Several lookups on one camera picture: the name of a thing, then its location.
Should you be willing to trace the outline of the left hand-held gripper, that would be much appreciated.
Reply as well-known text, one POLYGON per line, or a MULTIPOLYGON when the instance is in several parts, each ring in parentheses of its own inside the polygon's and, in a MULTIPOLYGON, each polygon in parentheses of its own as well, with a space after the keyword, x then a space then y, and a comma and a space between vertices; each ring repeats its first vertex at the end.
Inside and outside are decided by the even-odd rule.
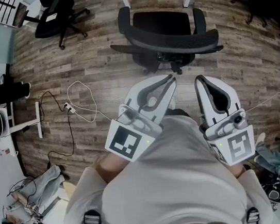
POLYGON ((120 105, 118 118, 111 121, 106 150, 134 162, 153 144, 162 132, 160 123, 177 86, 172 77, 172 74, 153 76, 130 88, 124 104, 120 105), (166 86, 155 104, 145 106, 149 93, 162 85, 166 86))

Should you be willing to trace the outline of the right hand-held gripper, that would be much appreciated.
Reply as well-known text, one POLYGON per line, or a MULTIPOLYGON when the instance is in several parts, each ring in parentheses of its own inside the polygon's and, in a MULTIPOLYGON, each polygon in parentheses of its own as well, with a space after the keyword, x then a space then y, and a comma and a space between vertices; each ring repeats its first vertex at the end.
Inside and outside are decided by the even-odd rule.
POLYGON ((233 166, 253 156, 253 126, 248 125, 235 89, 218 78, 199 75, 195 90, 206 121, 200 131, 216 158, 233 166))

